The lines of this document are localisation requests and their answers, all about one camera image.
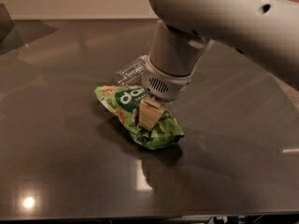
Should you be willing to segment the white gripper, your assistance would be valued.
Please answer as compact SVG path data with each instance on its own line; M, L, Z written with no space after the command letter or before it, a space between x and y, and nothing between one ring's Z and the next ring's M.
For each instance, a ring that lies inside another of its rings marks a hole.
M147 58L141 83L146 92L152 96L147 95L140 102L139 126L151 131L164 113L164 104L160 101L170 103L177 100L191 80L192 76L168 75L154 66L150 58Z

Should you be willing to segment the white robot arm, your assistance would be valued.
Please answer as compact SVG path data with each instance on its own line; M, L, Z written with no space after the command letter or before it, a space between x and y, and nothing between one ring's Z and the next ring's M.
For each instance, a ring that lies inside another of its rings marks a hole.
M290 0L149 0L159 18L142 85L139 125L151 130L190 84L213 40L285 83L299 82L299 4Z

